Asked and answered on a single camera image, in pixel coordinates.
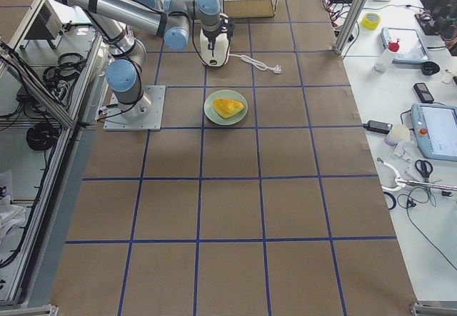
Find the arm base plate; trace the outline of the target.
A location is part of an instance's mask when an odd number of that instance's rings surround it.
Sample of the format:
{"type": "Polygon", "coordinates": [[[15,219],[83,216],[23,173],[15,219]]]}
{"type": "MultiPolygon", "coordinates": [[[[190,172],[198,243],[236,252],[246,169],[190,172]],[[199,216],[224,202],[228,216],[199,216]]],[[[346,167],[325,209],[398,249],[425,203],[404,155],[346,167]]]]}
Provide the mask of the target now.
{"type": "Polygon", "coordinates": [[[165,85],[143,86],[143,98],[126,113],[128,107],[121,104],[107,111],[104,119],[105,131],[160,131],[166,94],[165,85]]]}

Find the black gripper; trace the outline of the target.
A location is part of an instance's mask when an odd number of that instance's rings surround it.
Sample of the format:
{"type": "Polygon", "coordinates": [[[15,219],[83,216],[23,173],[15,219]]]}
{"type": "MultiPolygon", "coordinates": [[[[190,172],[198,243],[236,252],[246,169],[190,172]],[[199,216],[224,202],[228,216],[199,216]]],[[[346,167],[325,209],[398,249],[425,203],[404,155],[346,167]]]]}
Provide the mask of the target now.
{"type": "Polygon", "coordinates": [[[234,20],[223,13],[219,14],[219,20],[214,25],[201,23],[201,34],[209,41],[207,51],[211,53],[212,58],[216,58],[216,38],[221,34],[225,34],[228,42],[231,42],[234,28],[234,20]]]}

